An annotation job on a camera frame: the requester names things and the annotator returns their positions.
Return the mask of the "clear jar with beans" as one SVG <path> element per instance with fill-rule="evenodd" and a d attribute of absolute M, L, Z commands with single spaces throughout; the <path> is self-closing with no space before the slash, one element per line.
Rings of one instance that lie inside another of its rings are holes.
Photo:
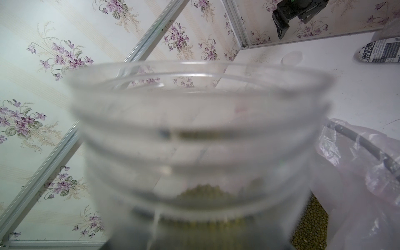
<path fill-rule="evenodd" d="M 221 61 L 65 78 L 112 250 L 290 250 L 334 80 Z"/>

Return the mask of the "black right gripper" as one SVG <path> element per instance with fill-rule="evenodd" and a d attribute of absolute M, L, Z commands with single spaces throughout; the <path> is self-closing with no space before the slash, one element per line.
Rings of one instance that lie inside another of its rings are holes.
<path fill-rule="evenodd" d="M 281 1 L 273 11 L 273 21 L 276 25 L 278 38 L 282 40 L 289 29 L 289 22 L 297 17 L 304 24 L 320 13 L 327 5 L 328 0 L 298 0 Z"/>

